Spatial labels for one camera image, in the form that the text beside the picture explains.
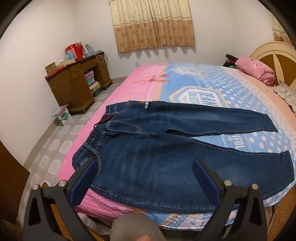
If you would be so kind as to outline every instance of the wooden door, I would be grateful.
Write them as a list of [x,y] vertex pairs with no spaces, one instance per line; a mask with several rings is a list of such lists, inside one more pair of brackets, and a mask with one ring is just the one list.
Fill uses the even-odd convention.
[[0,218],[15,223],[29,175],[0,141]]

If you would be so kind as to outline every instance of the cream headboard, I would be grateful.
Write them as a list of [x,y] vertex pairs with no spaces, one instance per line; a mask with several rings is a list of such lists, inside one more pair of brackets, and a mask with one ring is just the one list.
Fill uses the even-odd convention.
[[275,71],[275,85],[284,82],[296,91],[296,50],[291,45],[270,42],[256,49],[251,58],[262,61]]

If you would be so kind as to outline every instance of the tiled floor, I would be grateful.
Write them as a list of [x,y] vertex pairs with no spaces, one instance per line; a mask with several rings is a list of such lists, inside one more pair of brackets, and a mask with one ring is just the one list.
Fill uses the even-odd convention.
[[[19,208],[19,223],[23,224],[25,207],[32,185],[36,183],[42,185],[44,182],[49,186],[56,185],[59,168],[73,141],[106,98],[120,85],[121,83],[112,84],[107,90],[101,92],[96,97],[96,102],[89,107],[87,113],[73,115],[72,120],[66,126],[57,126],[47,139],[29,168],[30,176],[25,186]],[[83,218],[90,227],[96,228],[96,225],[92,221],[90,222],[88,218]]]

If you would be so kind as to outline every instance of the beige floral curtain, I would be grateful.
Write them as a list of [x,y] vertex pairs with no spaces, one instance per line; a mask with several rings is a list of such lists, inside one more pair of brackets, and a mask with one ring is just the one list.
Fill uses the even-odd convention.
[[188,0],[109,0],[119,52],[195,45]]
[[148,0],[158,46],[195,46],[188,0]]
[[274,41],[281,41],[293,46],[290,38],[288,37],[287,33],[276,19],[276,17],[270,12],[270,18],[272,22],[272,28],[274,31]]

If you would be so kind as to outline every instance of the jeans pocket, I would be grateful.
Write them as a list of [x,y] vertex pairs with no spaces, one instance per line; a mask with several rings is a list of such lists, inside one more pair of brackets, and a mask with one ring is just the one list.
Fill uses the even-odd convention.
[[106,126],[106,129],[110,131],[127,131],[141,133],[141,128],[139,126],[120,120],[109,121]]
[[72,166],[77,171],[79,170],[83,164],[93,156],[92,151],[90,151],[86,146],[85,143],[76,151],[72,158]]

